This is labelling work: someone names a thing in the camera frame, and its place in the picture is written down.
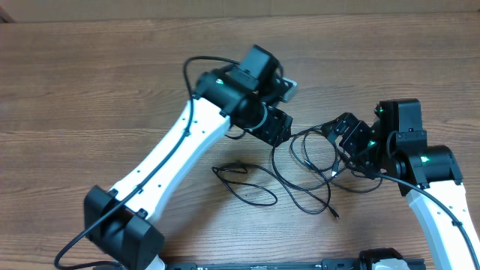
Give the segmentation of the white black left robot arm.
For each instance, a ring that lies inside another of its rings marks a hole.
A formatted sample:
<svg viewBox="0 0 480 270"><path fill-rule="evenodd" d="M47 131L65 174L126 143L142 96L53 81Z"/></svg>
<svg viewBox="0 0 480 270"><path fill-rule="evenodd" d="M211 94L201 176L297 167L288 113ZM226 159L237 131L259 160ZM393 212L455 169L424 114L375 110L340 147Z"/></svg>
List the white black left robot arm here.
<svg viewBox="0 0 480 270"><path fill-rule="evenodd" d="M296 93L280 62L260 46L242 61L202 73L189 85L178 120L147 157L109 190L94 186L84 199L84 236L111 261L94 269L165 269L164 236L155 224L180 182L233 126L278 146L291 134L292 117L277 109Z"/></svg>

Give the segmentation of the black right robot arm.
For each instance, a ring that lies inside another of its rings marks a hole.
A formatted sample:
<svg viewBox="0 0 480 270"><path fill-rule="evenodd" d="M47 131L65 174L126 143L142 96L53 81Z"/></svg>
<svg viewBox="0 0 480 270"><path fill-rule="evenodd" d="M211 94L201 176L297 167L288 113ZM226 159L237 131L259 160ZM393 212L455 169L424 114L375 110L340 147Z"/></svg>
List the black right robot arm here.
<svg viewBox="0 0 480 270"><path fill-rule="evenodd" d="M414 212L437 269L478 269L479 237L460 166L445 145L428 145L419 100L380 101L368 125L345 112L320 130L348 154L345 166L396 182Z"/></svg>

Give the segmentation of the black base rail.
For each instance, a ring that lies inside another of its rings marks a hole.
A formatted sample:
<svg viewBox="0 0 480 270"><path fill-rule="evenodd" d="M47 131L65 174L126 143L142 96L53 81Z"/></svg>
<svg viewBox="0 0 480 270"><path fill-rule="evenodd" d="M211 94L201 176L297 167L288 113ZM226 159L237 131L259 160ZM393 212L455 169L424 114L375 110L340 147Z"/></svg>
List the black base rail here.
<svg viewBox="0 0 480 270"><path fill-rule="evenodd" d="M150 265L147 269L166 270L355 270L366 269L360 259L323 259L321 262L256 262L203 264L196 263L163 263Z"/></svg>

